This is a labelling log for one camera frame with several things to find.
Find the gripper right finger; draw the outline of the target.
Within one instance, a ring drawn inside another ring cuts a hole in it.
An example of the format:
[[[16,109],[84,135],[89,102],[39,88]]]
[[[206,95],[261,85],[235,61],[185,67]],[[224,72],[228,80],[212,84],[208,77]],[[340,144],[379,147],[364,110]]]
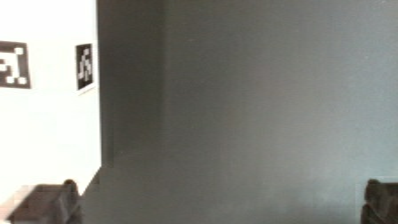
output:
[[[398,224],[398,183],[368,180],[361,224]]]

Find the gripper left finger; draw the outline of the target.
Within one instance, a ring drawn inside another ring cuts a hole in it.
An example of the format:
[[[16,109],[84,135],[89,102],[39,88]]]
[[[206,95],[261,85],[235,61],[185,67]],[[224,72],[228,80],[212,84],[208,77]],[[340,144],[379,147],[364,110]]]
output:
[[[5,220],[11,224],[84,224],[77,182],[39,184]]]

